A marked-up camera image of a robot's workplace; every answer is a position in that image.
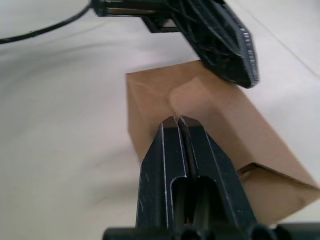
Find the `black cable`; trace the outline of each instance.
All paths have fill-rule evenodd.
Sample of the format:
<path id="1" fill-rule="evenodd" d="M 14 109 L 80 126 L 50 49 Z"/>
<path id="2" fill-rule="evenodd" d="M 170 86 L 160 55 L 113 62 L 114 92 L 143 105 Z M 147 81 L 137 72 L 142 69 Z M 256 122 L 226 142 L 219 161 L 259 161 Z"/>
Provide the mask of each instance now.
<path id="1" fill-rule="evenodd" d="M 34 37 L 37 37 L 41 34 L 45 34 L 45 33 L 48 33 L 48 32 L 51 32 L 53 30 L 56 30 L 58 28 L 61 28 L 67 24 L 70 24 L 72 22 L 74 22 L 75 20 L 81 18 L 83 15 L 85 15 L 91 8 L 91 2 L 82 10 L 80 11 L 78 14 L 64 20 L 64 21 L 61 21 L 57 24 L 54 24 L 54 25 L 51 25 L 51 26 L 48 26 L 48 27 L 45 27 L 45 28 L 42 28 L 42 29 L 39 29 L 37 31 L 32 31 L 30 33 L 27 33 L 27 34 L 23 34 L 23 35 L 18 35 L 18 36 L 12 36 L 12 37 L 8 37 L 8 38 L 2 38 L 0 39 L 0 45 L 1 44 L 8 44 L 8 43 L 13 43 L 13 42 L 17 42 L 17 41 L 21 41 L 21 40 L 25 40 L 25 39 L 29 39 L 29 38 L 34 38 Z"/>

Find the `white table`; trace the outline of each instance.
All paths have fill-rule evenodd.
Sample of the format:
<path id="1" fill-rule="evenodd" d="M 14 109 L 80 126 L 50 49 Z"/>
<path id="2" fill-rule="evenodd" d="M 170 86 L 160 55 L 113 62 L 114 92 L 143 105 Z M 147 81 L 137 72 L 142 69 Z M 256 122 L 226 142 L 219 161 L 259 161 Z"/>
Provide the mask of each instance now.
<path id="1" fill-rule="evenodd" d="M 261 83 L 244 92 L 319 181 L 319 1 L 228 2 L 258 54 Z M 0 38 L 86 3 L 2 0 Z M 0 45 L 0 238 L 94 240 L 108 226 L 133 226 L 140 166 L 127 133 L 125 73 L 196 59 L 179 33 L 150 34 L 139 19 L 93 12 Z M 289 220 L 320 221 L 319 206 Z"/>

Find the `box flap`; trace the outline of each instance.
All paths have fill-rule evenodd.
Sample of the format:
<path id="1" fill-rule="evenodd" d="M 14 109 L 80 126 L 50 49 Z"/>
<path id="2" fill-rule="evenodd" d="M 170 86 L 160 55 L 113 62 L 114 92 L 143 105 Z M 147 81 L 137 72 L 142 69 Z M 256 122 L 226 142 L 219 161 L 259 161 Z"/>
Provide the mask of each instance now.
<path id="1" fill-rule="evenodd" d="M 257 220 L 265 225 L 278 223 L 320 197 L 314 187 L 259 167 L 240 179 Z"/>
<path id="2" fill-rule="evenodd" d="M 180 72 L 188 68 L 180 66 Z M 252 163 L 318 188 L 289 148 L 234 84 L 203 71 L 169 96 L 177 115 L 200 121 L 237 170 Z"/>
<path id="3" fill-rule="evenodd" d="M 201 61 L 192 61 L 127 74 L 127 87 L 150 133 L 155 134 L 160 122 L 175 115 L 168 99 L 172 89 L 203 74 L 204 71 L 210 73 Z"/>

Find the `white surface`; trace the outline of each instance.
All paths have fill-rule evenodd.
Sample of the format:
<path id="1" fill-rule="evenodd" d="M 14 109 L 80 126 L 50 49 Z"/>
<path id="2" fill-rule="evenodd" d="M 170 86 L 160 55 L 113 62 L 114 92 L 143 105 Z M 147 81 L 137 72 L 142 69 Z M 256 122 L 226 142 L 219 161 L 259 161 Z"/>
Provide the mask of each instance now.
<path id="1" fill-rule="evenodd" d="M 319 1 L 228 2 L 258 53 L 261 83 L 244 92 L 319 181 Z M 0 38 L 85 4 L 2 0 Z M 125 73 L 195 59 L 179 33 L 150 34 L 139 19 L 92 12 L 0 45 L 0 238 L 92 240 L 108 226 L 133 226 L 140 166 L 127 133 Z M 320 221 L 319 206 L 291 220 Z"/>

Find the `brown cardboard box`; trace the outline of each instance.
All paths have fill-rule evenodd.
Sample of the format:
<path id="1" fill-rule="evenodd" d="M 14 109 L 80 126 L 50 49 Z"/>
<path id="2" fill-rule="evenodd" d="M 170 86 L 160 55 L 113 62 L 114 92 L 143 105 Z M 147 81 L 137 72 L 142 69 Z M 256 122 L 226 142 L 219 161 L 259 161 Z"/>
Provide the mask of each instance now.
<path id="1" fill-rule="evenodd" d="M 169 116 L 199 120 L 237 169 L 258 221 L 274 224 L 320 196 L 317 183 L 243 92 L 199 61 L 127 75 L 128 128 L 143 159 Z"/>

